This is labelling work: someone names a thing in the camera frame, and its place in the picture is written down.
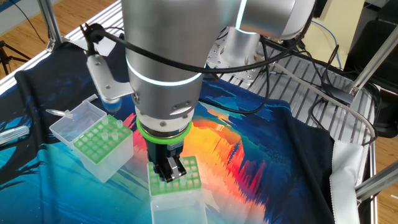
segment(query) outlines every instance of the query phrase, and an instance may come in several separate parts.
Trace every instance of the black cable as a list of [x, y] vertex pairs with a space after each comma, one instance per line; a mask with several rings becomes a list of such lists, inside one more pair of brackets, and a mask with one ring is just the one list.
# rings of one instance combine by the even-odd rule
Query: black cable
[[[267, 56], [267, 49], [266, 49], [266, 45], [265, 45], [264, 42], [262, 42], [262, 50], [264, 51], [264, 57], [265, 57], [265, 59], [267, 60], [267, 57], [268, 57], [268, 56]], [[265, 106], [265, 104], [267, 103], [267, 100], [269, 99], [269, 89], [270, 89], [270, 86], [269, 86], [269, 66], [268, 66], [268, 65], [266, 65], [266, 78], [267, 78], [267, 87], [266, 87], [267, 90], [266, 90], [266, 96], [265, 96], [265, 98], [264, 98], [264, 102], [262, 102], [261, 106], [259, 106], [259, 107], [258, 107], [257, 109], [255, 109], [255, 110], [252, 110], [252, 111], [240, 111], [240, 110], [234, 110], [234, 109], [231, 109], [231, 108], [227, 108], [227, 107], [225, 107], [225, 106], [221, 106], [221, 105], [219, 105], [219, 104], [217, 104], [217, 103], [214, 103], [214, 102], [212, 102], [212, 101], [209, 101], [209, 100], [199, 99], [199, 101], [202, 102], [202, 103], [206, 103], [206, 104], [208, 104], [208, 105], [217, 107], [217, 108], [219, 108], [219, 109], [232, 112], [232, 113], [237, 113], [237, 114], [254, 114], [254, 113], [257, 113], [258, 111], [260, 111], [260, 110]]]
[[294, 48], [296, 48], [296, 45], [304, 38], [305, 33], [308, 31], [308, 28], [310, 27], [311, 24], [311, 19], [314, 15], [315, 12], [315, 5], [314, 8], [312, 9], [311, 15], [308, 17], [307, 23], [303, 28], [303, 31], [300, 33], [299, 37], [297, 38], [297, 40], [295, 40], [295, 42], [292, 44], [291, 47], [289, 47], [288, 49], [282, 51], [279, 55], [269, 58], [268, 60], [264, 61], [264, 62], [258, 62], [258, 63], [254, 63], [252, 65], [245, 65], [245, 66], [241, 66], [241, 67], [235, 67], [235, 68], [212, 68], [212, 69], [205, 69], [205, 68], [201, 68], [201, 67], [196, 67], [193, 65], [187, 65], [184, 63], [180, 63], [180, 62], [176, 62], [174, 60], [168, 59], [168, 58], [164, 58], [161, 57], [160, 55], [156, 55], [152, 52], [149, 52], [147, 50], [144, 50], [136, 45], [133, 45], [125, 40], [120, 39], [119, 37], [116, 37], [112, 34], [109, 34], [103, 30], [95, 30], [91, 33], [90, 35], [90, 39], [95, 39], [97, 36], [100, 37], [107, 37], [108, 39], [115, 41], [117, 43], [123, 44], [126, 48], [128, 48], [129, 50], [134, 51], [137, 54], [141, 54], [145, 57], [148, 57], [152, 60], [155, 60], [157, 62], [166, 64], [168, 66], [171, 67], [175, 67], [175, 68], [179, 68], [182, 70], [187, 70], [190, 72], [197, 72], [197, 73], [207, 73], [207, 74], [211, 74], [211, 73], [237, 73], [237, 72], [244, 72], [247, 70], [252, 70], [255, 68], [261, 68], [264, 67], [266, 65], [269, 65], [270, 63], [276, 62], [278, 60], [280, 60], [283, 56], [285, 56], [287, 53], [289, 53], [291, 50], [293, 50]]
[[32, 26], [33, 30], [35, 30], [37, 37], [43, 42], [43, 44], [45, 44], [45, 41], [41, 38], [41, 36], [39, 35], [39, 33], [37, 32], [36, 28], [33, 26], [33, 24], [30, 22], [29, 18], [26, 16], [26, 14], [24, 13], [24, 11], [17, 5], [15, 4], [15, 2], [13, 0], [10, 0], [10, 2], [13, 3], [13, 5], [17, 6], [17, 8], [21, 11], [21, 13], [23, 13], [23, 15], [25, 16], [25, 18], [27, 19], [27, 21], [30, 23], [30, 25]]
[[314, 103], [314, 104], [310, 107], [308, 113], [310, 114], [310, 116], [311, 116], [311, 118], [314, 120], [314, 122], [318, 125], [318, 127], [322, 128], [323, 130], [326, 130], [326, 128], [323, 127], [323, 125], [321, 124], [321, 122], [319, 122], [319, 120], [318, 120], [318, 119], [315, 117], [315, 115], [313, 114], [313, 109], [314, 109], [318, 104], [324, 103], [324, 102], [325, 102], [325, 100], [324, 100], [323, 98], [320, 99], [320, 100], [318, 100], [316, 103]]
[[[311, 55], [310, 52], [305, 51], [305, 53], [306, 53], [311, 59], [313, 59], [313, 57], [312, 57], [312, 55]], [[319, 72], [319, 69], [318, 69], [317, 65], [315, 65], [315, 62], [314, 62], [313, 60], [311, 60], [311, 62], [312, 62], [312, 65], [313, 65], [313, 67], [314, 67], [314, 69], [315, 69], [315, 72], [317, 73], [319, 79], [321, 80], [321, 86], [322, 86], [322, 88], [324, 89], [325, 93], [326, 93], [328, 96], [333, 97], [333, 94], [329, 91], [329, 88], [325, 87], [325, 81], [323, 81], [322, 75], [321, 75], [321, 73]]]
[[[337, 55], [338, 48], [339, 48], [339, 45], [336, 45], [335, 49], [333, 50], [333, 52], [332, 52], [331, 55], [330, 55], [330, 58], [329, 58], [329, 61], [328, 61], [327, 65], [326, 65], [326, 67], [325, 67], [325, 68], [326, 68], [326, 69], [325, 69], [325, 72], [323, 72], [323, 76], [326, 77], [326, 80], [328, 80], [328, 82], [329, 82], [329, 84], [330, 84], [331, 86], [333, 86], [333, 85], [332, 85], [332, 83], [331, 83], [331, 81], [330, 81], [330, 79], [329, 79], [328, 70], [329, 70], [329, 67], [330, 67], [331, 63], [333, 62], [333, 60], [335, 59], [335, 57], [336, 57], [336, 55]], [[315, 70], [316, 70], [317, 73], [318, 73], [318, 76], [320, 76], [320, 73], [319, 73], [319, 71], [318, 71], [317, 66], [315, 65], [314, 62], [312, 62], [312, 63], [313, 63], [313, 66], [314, 66]], [[321, 79], [321, 86], [323, 87], [324, 91], [327, 93], [327, 95], [329, 95], [330, 97], [334, 98], [333, 94], [330, 93], [329, 89], [328, 89], [328, 88], [325, 88], [325, 83], [323, 82], [322, 76], [320, 76], [319, 78]], [[316, 107], [316, 106], [317, 106], [318, 104], [320, 104], [320, 103], [326, 103], [325, 99], [321, 98], [321, 99], [318, 100], [316, 103], [314, 103], [314, 104], [310, 107], [310, 109], [309, 109], [308, 112], [310, 113], [311, 118], [312, 118], [312, 119], [314, 120], [314, 122], [318, 125], [318, 127], [322, 128], [323, 130], [326, 130], [326, 128], [323, 127], [323, 125], [321, 124], [321, 122], [320, 122], [320, 121], [314, 116], [314, 114], [313, 114], [313, 109], [314, 109], [314, 107]]]
[[222, 38], [226, 37], [228, 35], [228, 32], [226, 34], [224, 34], [223, 36], [217, 38], [216, 40], [221, 40]]
[[[265, 41], [266, 41], [267, 43], [271, 44], [271, 45], [275, 45], [275, 43], [273, 43], [273, 42], [271, 42], [271, 41], [269, 41], [269, 40], [267, 40], [267, 39], [265, 39]], [[284, 46], [281, 46], [281, 45], [278, 45], [278, 46], [279, 46], [280, 48], [282, 48], [282, 49], [286, 49]], [[331, 61], [334, 60], [334, 57], [335, 57], [335, 55], [336, 55], [335, 50], [332, 52], [331, 57], [329, 58], [329, 61], [331, 60], [331, 58], [332, 58]], [[333, 97], [333, 94], [330, 92], [329, 88], [327, 88], [327, 87], [325, 86], [325, 81], [323, 81], [322, 75], [321, 75], [321, 73], [319, 72], [319, 69], [318, 69], [317, 65], [315, 65], [315, 59], [312, 57], [311, 53], [308, 52], [308, 51], [305, 50], [305, 49], [303, 49], [303, 51], [299, 51], [299, 52], [296, 52], [296, 51], [292, 50], [292, 51], [290, 51], [290, 53], [291, 53], [292, 55], [296, 55], [296, 56], [300, 55], [301, 53], [306, 53], [306, 54], [308, 55], [308, 57], [309, 57], [308, 60], [312, 62], [312, 65], [313, 65], [313, 67], [314, 67], [314, 69], [315, 69], [315, 71], [316, 71], [316, 73], [317, 73], [319, 79], [321, 80], [322, 89], [324, 89], [325, 93], [326, 93], [328, 96]], [[326, 63], [326, 64], [324, 64], [324, 65], [322, 65], [322, 66], [326, 67], [326, 70], [325, 70], [325, 71], [327, 72], [328, 68], [329, 68], [331, 65], [330, 65], [330, 63]], [[330, 82], [329, 77], [328, 77], [327, 75], [325, 75], [325, 73], [324, 73], [324, 76], [326, 76], [326, 77], [327, 77], [327, 80]]]
[[332, 51], [332, 53], [331, 53], [331, 55], [330, 55], [330, 58], [329, 58], [329, 61], [328, 61], [328, 65], [325, 67], [326, 69], [325, 69], [325, 71], [323, 72], [323, 76], [326, 77], [326, 80], [328, 81], [328, 83], [329, 83], [331, 86], [333, 86], [333, 85], [331, 84], [328, 71], [329, 71], [329, 68], [330, 68], [330, 66], [331, 66], [331, 63], [333, 62], [333, 60], [335, 59], [335, 57], [336, 57], [336, 55], [337, 55], [337, 52], [338, 52], [339, 47], [340, 47], [339, 45], [336, 45], [335, 49]]
[[121, 31], [123, 31], [124, 32], [124, 29], [123, 28], [120, 28], [120, 27], [107, 27], [107, 28], [104, 28], [104, 29], [118, 29], [118, 30], [121, 30]]

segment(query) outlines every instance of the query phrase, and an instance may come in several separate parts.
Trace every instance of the pipette tip box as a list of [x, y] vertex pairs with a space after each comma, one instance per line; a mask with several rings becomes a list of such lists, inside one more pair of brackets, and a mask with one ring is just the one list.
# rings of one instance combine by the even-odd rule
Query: pipette tip box
[[207, 223], [198, 161], [195, 156], [180, 161], [187, 174], [169, 183], [160, 180], [152, 162], [147, 165], [152, 224]]
[[200, 192], [201, 181], [198, 170], [198, 162], [195, 156], [180, 158], [187, 174], [169, 183], [161, 181], [154, 171], [154, 164], [148, 163], [148, 183], [151, 197], [164, 197], [170, 194], [184, 194]]
[[104, 117], [73, 145], [84, 167], [104, 183], [134, 154], [132, 131], [111, 115]]

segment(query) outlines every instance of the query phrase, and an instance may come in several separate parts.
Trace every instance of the metal bracket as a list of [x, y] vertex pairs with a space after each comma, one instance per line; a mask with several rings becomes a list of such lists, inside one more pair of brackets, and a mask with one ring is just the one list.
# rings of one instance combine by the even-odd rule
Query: metal bracket
[[98, 54], [89, 56], [87, 67], [102, 100], [112, 103], [120, 97], [130, 94], [136, 100], [139, 100], [129, 82], [120, 83], [113, 79], [112, 73], [102, 56]]
[[369, 178], [356, 188], [356, 198], [363, 202], [372, 195], [386, 189], [398, 181], [398, 161]]
[[61, 36], [57, 19], [55, 18], [54, 10], [52, 9], [51, 1], [37, 0], [37, 2], [39, 4], [40, 10], [42, 11], [43, 19], [49, 32], [49, 44], [47, 45], [46, 51], [52, 52], [68, 39]]
[[353, 96], [362, 89], [362, 87], [373, 76], [374, 72], [380, 67], [381, 63], [388, 57], [388, 55], [398, 45], [398, 26], [392, 31], [385, 43], [376, 52], [374, 57], [361, 72], [358, 78], [349, 86], [349, 93]]
[[[256, 47], [258, 46], [259, 34], [245, 34], [230, 28], [228, 35], [217, 40], [211, 48], [207, 57], [207, 64], [210, 68], [229, 68], [256, 63]], [[245, 72], [231, 73], [230, 75], [252, 83], [260, 72], [260, 68]]]

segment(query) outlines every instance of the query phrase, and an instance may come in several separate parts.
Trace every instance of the electrical cord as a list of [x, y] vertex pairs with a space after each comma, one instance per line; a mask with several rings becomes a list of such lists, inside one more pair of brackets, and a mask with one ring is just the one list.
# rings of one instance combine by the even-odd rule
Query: electrical cord
[[296, 82], [298, 82], [298, 83], [304, 85], [305, 87], [309, 88], [310, 90], [314, 91], [316, 94], [320, 95], [321, 97], [323, 97], [325, 100], [329, 101], [330, 103], [333, 103], [336, 106], [342, 107], [347, 112], [351, 113], [353, 116], [355, 116], [360, 121], [362, 121], [366, 125], [366, 127], [369, 129], [369, 132], [371, 134], [371, 140], [369, 142], [364, 143], [363, 146], [365, 146], [367, 144], [370, 144], [370, 143], [372, 143], [373, 141], [376, 140], [377, 133], [376, 133], [373, 125], [364, 116], [359, 114], [357, 111], [347, 107], [346, 105], [340, 103], [339, 101], [333, 99], [332, 97], [326, 95], [324, 92], [318, 90], [314, 86], [311, 86], [310, 84], [302, 81], [301, 79], [299, 79], [299, 77], [295, 76], [293, 73], [291, 73], [286, 68], [284, 68], [283, 66], [279, 65], [278, 63], [273, 63], [272, 65], [275, 66], [276, 68], [278, 68], [279, 70], [282, 70], [284, 73], [286, 73], [288, 76], [290, 76]]
[[220, 36], [223, 34], [223, 32], [226, 30], [226, 28], [227, 28], [227, 27], [224, 27], [224, 29], [222, 29], [222, 30], [220, 31], [220, 34], [219, 34], [219, 36], [217, 37], [216, 40], [221, 40], [222, 38], [224, 38], [224, 37], [226, 37], [226, 36], [228, 35], [228, 32], [227, 32], [227, 33], [224, 34], [222, 37], [220, 37]]
[[26, 14], [24, 13], [24, 11], [13, 1], [10, 0], [11, 3], [13, 3], [13, 5], [15, 5], [21, 13], [23, 13], [23, 15], [25, 16], [25, 18], [27, 19], [27, 21], [29, 22], [29, 24], [32, 26], [33, 30], [35, 30], [35, 33], [37, 35], [37, 37], [43, 42], [43, 44], [45, 44], [45, 41], [41, 38], [41, 36], [39, 35], [39, 33], [37, 32], [36, 28], [33, 26], [33, 24], [30, 22], [29, 18], [26, 16]]
[[323, 130], [326, 130], [325, 127], [323, 127], [323, 125], [321, 124], [321, 122], [319, 122], [319, 120], [315, 117], [315, 115], [313, 114], [313, 109], [318, 105], [318, 104], [322, 104], [325, 103], [326, 101], [322, 98], [320, 100], [318, 100], [317, 102], [315, 102], [310, 109], [308, 110], [308, 113], [310, 114], [311, 118], [314, 120], [314, 122], [318, 125], [318, 127], [322, 128]]
[[118, 29], [118, 30], [121, 30], [121, 31], [123, 31], [124, 32], [124, 29], [123, 28], [120, 28], [120, 27], [107, 27], [107, 28], [104, 28], [104, 29]]
[[149, 52], [147, 50], [144, 50], [136, 45], [133, 45], [125, 40], [120, 39], [119, 37], [116, 37], [112, 34], [109, 34], [107, 32], [105, 32], [104, 30], [94, 30], [93, 32], [90, 32], [90, 36], [89, 38], [86, 39], [96, 39], [98, 38], [98, 36], [100, 37], [107, 37], [108, 39], [123, 44], [127, 49], [134, 51], [137, 54], [143, 55], [145, 57], [148, 57], [152, 60], [155, 60], [157, 62], [166, 64], [168, 66], [171, 67], [175, 67], [175, 68], [179, 68], [182, 70], [187, 70], [190, 72], [197, 72], [197, 73], [236, 73], [236, 72], [244, 72], [247, 70], [251, 70], [251, 69], [255, 69], [255, 68], [261, 68], [264, 67], [266, 65], [269, 65], [270, 63], [276, 62], [278, 60], [280, 60], [283, 56], [285, 56], [286, 54], [288, 54], [291, 50], [293, 50], [294, 48], [296, 48], [297, 44], [304, 38], [305, 33], [308, 31], [308, 28], [310, 27], [311, 24], [311, 19], [314, 15], [315, 12], [315, 5], [312, 9], [311, 15], [308, 17], [307, 23], [303, 28], [303, 31], [300, 33], [299, 37], [297, 38], [297, 40], [293, 43], [293, 45], [291, 47], [289, 47], [288, 49], [282, 51], [279, 55], [269, 58], [266, 61], [263, 62], [258, 62], [258, 63], [254, 63], [251, 65], [245, 65], [245, 66], [241, 66], [241, 67], [234, 67], [234, 68], [211, 68], [211, 69], [205, 69], [202, 67], [196, 67], [193, 65], [187, 65], [184, 63], [180, 63], [180, 62], [176, 62], [174, 60], [168, 59], [168, 58], [164, 58], [161, 57], [160, 55], [156, 55], [152, 52]]
[[[330, 35], [333, 37], [333, 39], [335, 40], [335, 44], [336, 44], [336, 46], [337, 46], [337, 39], [336, 39], [335, 35], [334, 35], [328, 28], [326, 28], [324, 25], [322, 25], [322, 24], [320, 24], [320, 23], [318, 23], [318, 22], [315, 22], [315, 21], [311, 21], [311, 22], [314, 23], [314, 24], [316, 24], [316, 25], [318, 25], [318, 26], [320, 26], [320, 27], [322, 27], [322, 28], [324, 28], [326, 31], [328, 31], [328, 32], [330, 33]], [[339, 65], [340, 70], [341, 70], [342, 67], [341, 67], [340, 56], [338, 55], [338, 53], [337, 53], [336, 56], [337, 56], [338, 65]]]
[[[267, 56], [267, 48], [266, 48], [266, 45], [265, 45], [264, 42], [262, 42], [262, 50], [264, 51], [264, 57], [267, 60], [267, 57], [268, 57]], [[205, 99], [199, 99], [199, 101], [202, 102], [202, 103], [206, 103], [208, 105], [214, 106], [216, 108], [232, 112], [232, 113], [237, 113], [237, 114], [254, 114], [254, 113], [257, 113], [258, 111], [260, 111], [265, 106], [265, 104], [267, 103], [267, 100], [269, 99], [270, 86], [269, 86], [269, 66], [268, 65], [266, 65], [265, 71], [266, 71], [266, 78], [267, 78], [267, 81], [266, 81], [267, 82], [266, 97], [264, 98], [264, 101], [261, 104], [261, 106], [259, 106], [255, 110], [252, 110], [252, 111], [240, 111], [240, 110], [234, 110], [234, 109], [231, 109], [231, 108], [227, 108], [225, 106], [221, 106], [218, 103], [214, 103], [212, 101], [205, 100]]]

